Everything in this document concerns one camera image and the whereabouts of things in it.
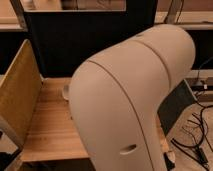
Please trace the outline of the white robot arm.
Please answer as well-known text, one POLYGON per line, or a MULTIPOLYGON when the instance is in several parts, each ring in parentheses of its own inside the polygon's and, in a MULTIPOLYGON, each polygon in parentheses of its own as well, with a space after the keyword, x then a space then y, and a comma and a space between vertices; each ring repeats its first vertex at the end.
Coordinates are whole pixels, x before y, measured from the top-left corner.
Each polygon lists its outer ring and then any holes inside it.
POLYGON ((69 105, 96 171, 166 171, 156 114, 194 59, 191 36, 162 24, 78 67, 69 85, 69 105))

